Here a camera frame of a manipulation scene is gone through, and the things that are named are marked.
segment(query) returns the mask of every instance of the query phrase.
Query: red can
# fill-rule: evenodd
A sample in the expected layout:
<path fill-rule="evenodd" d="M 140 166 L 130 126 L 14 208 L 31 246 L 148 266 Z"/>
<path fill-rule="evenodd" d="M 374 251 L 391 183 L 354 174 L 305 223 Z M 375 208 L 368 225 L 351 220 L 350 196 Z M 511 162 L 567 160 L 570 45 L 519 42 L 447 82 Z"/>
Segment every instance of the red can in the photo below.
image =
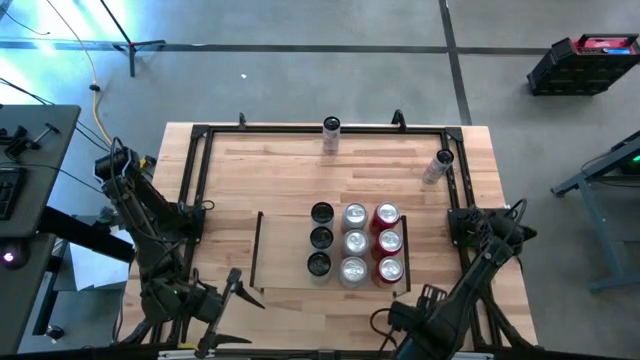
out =
<path fill-rule="evenodd" d="M 377 261 L 387 256 L 398 255 L 402 249 L 402 238 L 397 232 L 387 229 L 378 235 L 371 256 Z"/>
<path fill-rule="evenodd" d="M 371 235 L 378 235 L 382 230 L 392 229 L 400 221 L 400 210 L 395 204 L 383 202 L 373 212 L 369 230 Z"/>
<path fill-rule="evenodd" d="M 375 271 L 371 273 L 374 284 L 381 288 L 388 288 L 402 279 L 404 267 L 398 259 L 386 257 L 378 261 Z"/>

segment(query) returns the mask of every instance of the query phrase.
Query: soda can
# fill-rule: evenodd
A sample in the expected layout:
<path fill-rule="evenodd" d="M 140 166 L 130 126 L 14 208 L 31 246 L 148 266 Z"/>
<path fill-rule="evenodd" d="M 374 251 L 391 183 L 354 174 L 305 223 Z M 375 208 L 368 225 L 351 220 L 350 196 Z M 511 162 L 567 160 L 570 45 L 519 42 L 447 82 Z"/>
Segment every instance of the soda can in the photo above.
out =
<path fill-rule="evenodd" d="M 362 257 L 369 250 L 369 238 L 362 230 L 351 230 L 344 235 L 342 257 Z"/>
<path fill-rule="evenodd" d="M 329 281 L 331 276 L 331 258 L 323 252 L 316 252 L 307 259 L 307 270 L 311 274 L 311 281 L 322 285 Z"/>
<path fill-rule="evenodd" d="M 402 238 L 400 235 L 394 230 L 387 229 L 378 235 L 375 244 L 371 248 L 371 256 L 375 260 L 380 260 L 384 257 L 398 255 L 401 249 Z"/>
<path fill-rule="evenodd" d="M 319 202 L 311 208 L 311 224 L 313 227 L 324 226 L 333 229 L 333 207 L 325 202 Z"/>
<path fill-rule="evenodd" d="M 358 203 L 349 204 L 342 211 L 342 232 L 364 229 L 367 220 L 369 220 L 369 214 L 363 205 Z"/>
<path fill-rule="evenodd" d="M 422 183 L 425 185 L 435 184 L 451 165 L 453 165 L 453 153 L 451 150 L 443 149 L 438 151 L 433 160 L 431 160 L 431 164 L 424 170 Z"/>
<path fill-rule="evenodd" d="M 339 274 L 340 283 L 346 288 L 356 288 L 367 280 L 367 264 L 359 257 L 342 260 Z"/>
<path fill-rule="evenodd" d="M 340 142 L 340 120 L 335 116 L 329 116 L 322 123 L 322 149 L 325 154 L 338 152 Z"/>
<path fill-rule="evenodd" d="M 378 261 L 375 271 L 371 274 L 374 284 L 381 288 L 388 288 L 402 279 L 404 266 L 398 259 L 386 257 Z"/>
<path fill-rule="evenodd" d="M 314 250 L 329 252 L 333 244 L 333 233 L 326 227 L 319 226 L 311 231 L 309 239 Z"/>
<path fill-rule="evenodd" d="M 400 221 L 400 210 L 393 203 L 384 202 L 376 208 L 371 219 L 369 230 L 378 235 L 382 230 L 391 229 Z"/>

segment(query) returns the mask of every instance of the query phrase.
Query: desk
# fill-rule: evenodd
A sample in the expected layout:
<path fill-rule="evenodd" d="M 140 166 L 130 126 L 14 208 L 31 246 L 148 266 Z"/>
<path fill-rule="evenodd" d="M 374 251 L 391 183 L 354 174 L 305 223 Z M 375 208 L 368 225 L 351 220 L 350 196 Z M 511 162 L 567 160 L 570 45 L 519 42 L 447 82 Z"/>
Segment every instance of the desk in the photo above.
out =
<path fill-rule="evenodd" d="M 46 129 L 45 123 L 50 123 L 60 131 L 45 136 L 39 143 L 40 149 L 23 152 L 19 156 L 21 164 L 7 164 L 11 161 L 0 152 L 3 167 L 24 166 L 27 169 L 11 218 L 0 221 L 0 245 L 5 241 L 26 241 L 31 253 L 27 264 L 18 270 L 7 271 L 0 266 L 0 289 L 3 289 L 0 309 L 3 314 L 9 314 L 8 319 L 0 322 L 0 338 L 3 339 L 0 355 L 15 352 L 20 345 L 42 277 L 49 265 L 55 241 L 55 235 L 50 234 L 123 261 L 133 258 L 129 243 L 95 231 L 91 226 L 46 206 L 79 114 L 80 107 L 74 105 L 4 105 L 0 108 L 0 127 L 5 128 L 9 135 L 22 126 L 28 131 L 27 137 L 33 140 Z M 47 289 L 34 335 L 44 335 L 49 325 L 56 298 L 56 293 L 52 292 L 54 284 L 55 280 L 52 280 Z"/>
<path fill-rule="evenodd" d="M 166 127 L 153 184 L 169 201 L 179 196 L 192 125 L 169 123 Z M 477 204 L 504 206 L 488 128 L 463 127 L 463 134 Z M 265 216 L 301 215 L 308 214 L 317 201 L 342 207 L 354 201 L 374 206 L 391 200 L 407 216 L 410 234 L 412 292 L 399 299 L 415 304 L 418 289 L 425 283 L 451 289 L 461 272 L 446 225 L 450 206 L 446 183 L 440 181 L 421 192 L 419 180 L 440 148 L 439 140 L 417 135 L 343 135 L 342 139 L 340 154 L 344 156 L 324 169 L 325 181 L 320 187 L 317 162 L 321 160 L 316 156 L 322 147 L 319 135 L 216 134 L 204 195 L 204 199 L 216 203 L 216 208 L 207 214 L 205 234 L 193 260 L 200 279 L 220 286 L 229 269 L 238 267 L 248 283 L 258 211 Z M 200 163 L 202 148 L 198 148 L 196 164 Z M 196 167 L 189 199 L 195 191 L 197 171 Z M 458 192 L 464 199 L 460 188 Z M 267 309 L 233 299 L 219 332 L 245 337 L 253 344 L 228 347 L 377 350 L 382 338 L 369 328 L 369 316 L 392 301 L 389 294 L 377 292 L 267 288 L 260 295 L 249 291 Z M 493 292 L 523 337 L 535 343 L 522 274 L 515 261 L 495 277 Z M 130 334 L 144 317 L 139 293 L 138 270 L 132 266 L 120 338 Z M 382 329 L 384 322 L 383 316 L 376 319 Z M 188 341 L 197 343 L 205 328 L 205 324 L 192 321 Z M 483 335 L 489 339 L 488 330 Z"/>

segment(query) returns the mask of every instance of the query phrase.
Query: wood grain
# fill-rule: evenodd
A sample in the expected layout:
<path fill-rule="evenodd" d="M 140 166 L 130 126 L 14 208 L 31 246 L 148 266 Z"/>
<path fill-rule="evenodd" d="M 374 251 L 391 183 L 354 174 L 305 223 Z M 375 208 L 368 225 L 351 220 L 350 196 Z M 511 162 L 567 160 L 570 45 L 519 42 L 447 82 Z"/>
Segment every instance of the wood grain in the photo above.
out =
<path fill-rule="evenodd" d="M 178 197 L 192 125 L 167 124 L 153 183 L 169 201 Z M 504 206 L 488 128 L 463 127 L 463 134 L 476 203 L 481 207 Z M 190 184 L 190 201 L 202 148 L 201 144 Z M 318 201 L 337 208 L 360 202 L 371 208 L 389 200 L 399 206 L 409 225 L 412 292 L 400 299 L 415 304 L 426 283 L 450 290 L 461 272 L 446 226 L 445 213 L 450 206 L 447 186 L 440 181 L 425 191 L 420 188 L 425 166 L 440 149 L 439 139 L 428 135 L 343 134 L 337 156 L 323 156 L 321 148 L 318 135 L 215 136 L 204 198 L 213 200 L 216 208 L 207 214 L 205 234 L 193 263 L 200 270 L 201 279 L 223 285 L 230 268 L 238 267 L 248 283 L 258 211 L 265 216 L 304 216 Z M 457 161 L 454 172 L 457 184 L 462 184 Z M 460 186 L 458 194 L 464 205 Z M 143 318 L 137 275 L 137 267 L 133 266 L 125 292 L 120 338 L 127 336 Z M 496 302 L 507 317 L 524 338 L 535 343 L 517 263 L 507 263 L 492 286 Z M 375 291 L 266 289 L 264 295 L 253 289 L 249 292 L 267 309 L 233 299 L 219 332 L 251 339 L 253 344 L 244 345 L 251 348 L 377 350 L 382 337 L 369 328 L 369 316 L 391 302 L 388 293 Z M 481 311 L 483 335 L 488 340 L 483 314 Z M 385 322 L 385 316 L 374 321 L 381 329 L 387 329 Z M 205 328 L 206 324 L 192 321 L 188 341 L 197 343 Z"/>

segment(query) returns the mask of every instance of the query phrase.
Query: concrete floor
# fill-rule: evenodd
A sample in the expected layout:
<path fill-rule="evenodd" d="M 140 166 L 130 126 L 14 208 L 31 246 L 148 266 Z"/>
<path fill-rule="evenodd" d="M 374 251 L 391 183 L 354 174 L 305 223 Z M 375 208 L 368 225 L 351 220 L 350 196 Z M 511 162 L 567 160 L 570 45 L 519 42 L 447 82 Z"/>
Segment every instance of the concrete floor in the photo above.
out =
<path fill-rule="evenodd" d="M 58 2 L 83 39 L 120 40 L 97 2 Z M 45 2 L 5 3 L 16 19 L 51 32 L 37 38 L 73 39 Z M 108 4 L 134 41 L 445 46 L 438 0 Z M 585 32 L 634 32 L 640 16 L 635 0 L 450 0 L 448 6 L 457 45 L 476 47 L 548 47 Z M 6 16 L 0 34 L 0 40 L 34 37 Z M 81 121 L 95 129 L 84 53 L 53 50 L 46 40 L 39 44 L 40 50 L 0 50 L 0 76 L 53 102 L 79 104 Z M 103 122 L 141 154 L 158 153 L 167 121 L 235 121 L 240 111 L 248 121 L 317 122 L 331 114 L 386 123 L 401 108 L 412 124 L 460 124 L 447 54 L 141 53 L 134 79 L 124 55 L 91 55 L 103 87 Z M 639 289 L 596 295 L 587 290 L 589 281 L 607 274 L 593 228 L 579 194 L 556 199 L 548 189 L 638 130 L 640 71 L 593 98 L 534 98 L 525 75 L 539 58 L 460 56 L 471 120 L 490 127 L 505 197 L 511 203 L 527 197 L 524 222 L 539 231 L 522 256 L 538 339 L 552 350 L 638 358 Z M 33 103 L 8 88 L 0 88 L 0 102 Z M 91 181 L 100 150 L 78 136 L 70 150 L 63 168 Z M 640 210 L 639 195 L 637 189 L 598 189 L 620 238 L 638 237 L 632 214 Z M 105 204 L 62 175 L 50 199 L 50 205 L 76 214 L 95 214 Z M 108 344 L 118 294 L 59 298 L 54 321 L 68 335 L 55 345 L 27 335 L 20 351 Z"/>

